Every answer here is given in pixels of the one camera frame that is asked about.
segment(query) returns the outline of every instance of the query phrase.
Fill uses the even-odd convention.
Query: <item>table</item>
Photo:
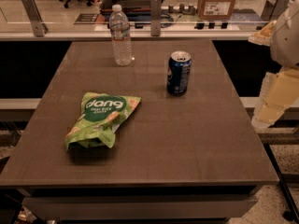
[[[73,42],[0,175],[41,219],[207,220],[241,217],[278,177],[212,42],[133,41],[118,67],[110,41]],[[175,50],[192,55],[185,95],[166,91]],[[85,92],[142,98],[112,149],[67,153]]]

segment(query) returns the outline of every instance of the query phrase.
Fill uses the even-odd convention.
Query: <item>bottle cap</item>
[[[121,11],[121,5],[120,4],[113,5],[112,10],[113,11]]]

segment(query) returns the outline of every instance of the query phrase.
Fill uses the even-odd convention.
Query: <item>plastic bottle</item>
[[[132,62],[132,45],[130,24],[127,16],[121,11],[121,5],[113,5],[109,18],[109,27],[113,45],[115,62],[125,66]]]

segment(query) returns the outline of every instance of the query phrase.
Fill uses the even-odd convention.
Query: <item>brown box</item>
[[[229,20],[235,0],[198,0],[198,16],[202,20]]]

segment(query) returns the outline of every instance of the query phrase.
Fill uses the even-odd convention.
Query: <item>blue can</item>
[[[182,50],[171,54],[168,62],[167,90],[173,95],[183,95],[188,88],[191,55]]]

